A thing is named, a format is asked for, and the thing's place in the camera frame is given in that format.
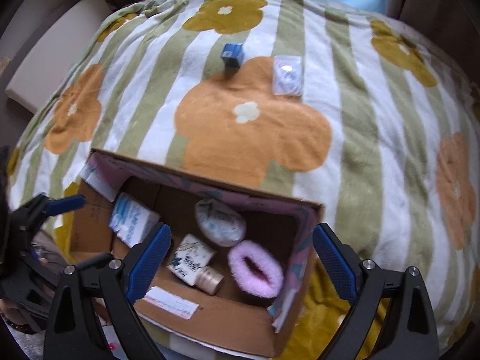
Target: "metal screw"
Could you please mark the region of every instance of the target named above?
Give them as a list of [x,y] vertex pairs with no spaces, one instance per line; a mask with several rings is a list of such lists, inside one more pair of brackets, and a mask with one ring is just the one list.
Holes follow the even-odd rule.
[[411,266],[409,268],[409,274],[411,274],[412,276],[418,276],[420,274],[420,271],[416,266]]
[[119,269],[122,266],[122,261],[119,259],[113,259],[109,262],[109,267],[112,269]]
[[375,262],[372,261],[371,259],[364,259],[362,264],[368,270],[375,268]]
[[63,270],[63,273],[66,275],[71,275],[74,272],[75,272],[75,267],[73,265],[67,265]]

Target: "white packaged item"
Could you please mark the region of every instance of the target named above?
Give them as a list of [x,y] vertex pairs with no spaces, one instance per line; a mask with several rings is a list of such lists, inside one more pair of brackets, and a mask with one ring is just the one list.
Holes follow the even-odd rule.
[[214,250],[208,245],[192,234],[187,234],[177,247],[168,268],[189,286],[193,286],[201,269],[208,265],[214,255]]
[[122,192],[117,196],[109,226],[131,248],[145,239],[159,219],[160,214]]
[[272,93],[301,96],[303,93],[302,57],[276,55],[273,58]]
[[198,227],[215,244],[232,247],[245,237],[243,216],[215,199],[200,200],[195,206]]

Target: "label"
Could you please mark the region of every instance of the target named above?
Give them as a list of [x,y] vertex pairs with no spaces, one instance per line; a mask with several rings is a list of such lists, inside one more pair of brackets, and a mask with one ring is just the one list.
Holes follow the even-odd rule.
[[215,252],[192,234],[187,234],[175,251],[168,268],[189,286],[195,284],[200,269],[207,266]]
[[109,226],[129,248],[142,242],[160,215],[143,206],[126,193],[118,195]]
[[144,298],[148,303],[171,312],[183,319],[190,319],[197,311],[198,304],[174,295],[160,287],[152,287]]

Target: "blue cube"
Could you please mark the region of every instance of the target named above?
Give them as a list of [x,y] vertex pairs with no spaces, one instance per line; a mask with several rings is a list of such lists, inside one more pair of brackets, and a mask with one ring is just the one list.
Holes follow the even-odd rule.
[[225,43],[222,51],[222,59],[225,67],[239,68],[243,63],[243,43]]

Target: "white label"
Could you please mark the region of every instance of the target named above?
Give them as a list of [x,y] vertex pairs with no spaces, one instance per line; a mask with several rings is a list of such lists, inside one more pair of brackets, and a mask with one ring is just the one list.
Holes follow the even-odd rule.
[[198,307],[198,304],[171,294],[160,287],[152,287],[144,299],[160,307],[160,309],[171,312],[183,319],[190,319]]

